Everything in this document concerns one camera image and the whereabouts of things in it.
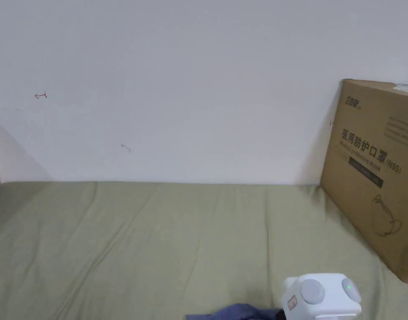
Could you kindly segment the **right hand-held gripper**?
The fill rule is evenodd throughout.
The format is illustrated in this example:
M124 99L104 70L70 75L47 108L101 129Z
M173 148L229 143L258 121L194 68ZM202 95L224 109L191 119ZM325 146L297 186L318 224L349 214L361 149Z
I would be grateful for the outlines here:
M342 273L309 273L284 282L282 309L287 320L354 320L362 313L361 295Z

